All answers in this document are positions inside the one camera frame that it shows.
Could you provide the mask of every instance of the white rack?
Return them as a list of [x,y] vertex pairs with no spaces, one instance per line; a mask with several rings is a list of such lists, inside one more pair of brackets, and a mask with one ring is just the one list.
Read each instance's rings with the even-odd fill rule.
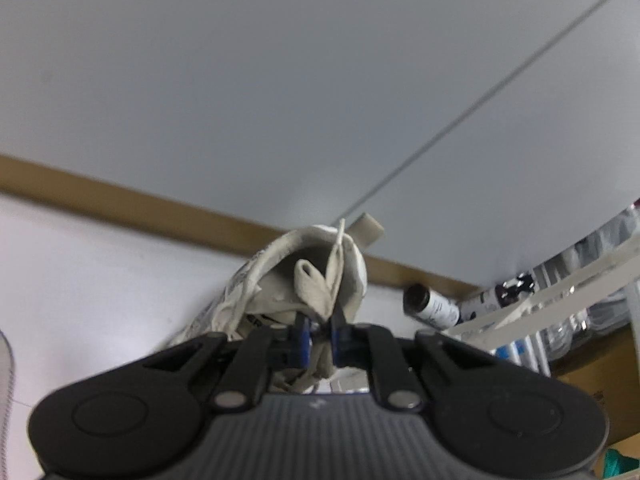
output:
[[[619,288],[626,286],[627,293],[638,298],[638,277],[640,235],[635,235],[612,252],[527,299],[457,325],[445,333],[476,348],[491,351],[553,324],[562,323]],[[538,305],[546,306],[534,309]],[[630,314],[638,352],[640,312],[632,308]]]

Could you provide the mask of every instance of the white sneaker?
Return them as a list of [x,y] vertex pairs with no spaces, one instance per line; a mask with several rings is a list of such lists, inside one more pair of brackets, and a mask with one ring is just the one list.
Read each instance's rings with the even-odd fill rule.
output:
[[[341,220],[337,229],[317,225],[282,235],[244,264],[221,297],[169,346],[207,332],[242,339],[263,325],[291,325],[297,312],[325,322],[337,301],[347,322],[353,322],[367,290],[367,269],[358,245],[364,248],[382,233],[382,226],[364,214],[346,232]],[[312,347],[308,370],[278,373],[273,386],[303,392],[333,371],[330,345],[320,342]]]

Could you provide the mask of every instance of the plastic bottle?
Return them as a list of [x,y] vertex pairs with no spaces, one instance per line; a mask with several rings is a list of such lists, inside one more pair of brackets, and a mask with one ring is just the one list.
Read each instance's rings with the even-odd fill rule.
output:
[[437,330],[446,330],[460,321],[460,311],[455,303],[420,283],[404,290],[402,309],[408,316]]
[[[631,205],[561,253],[567,268],[574,272],[640,232],[640,213]],[[625,326],[630,319],[625,288],[620,288],[588,309],[588,329],[596,335],[607,335]]]
[[542,341],[549,361],[555,361],[567,354],[573,339],[574,329],[568,319],[545,328],[542,331]]

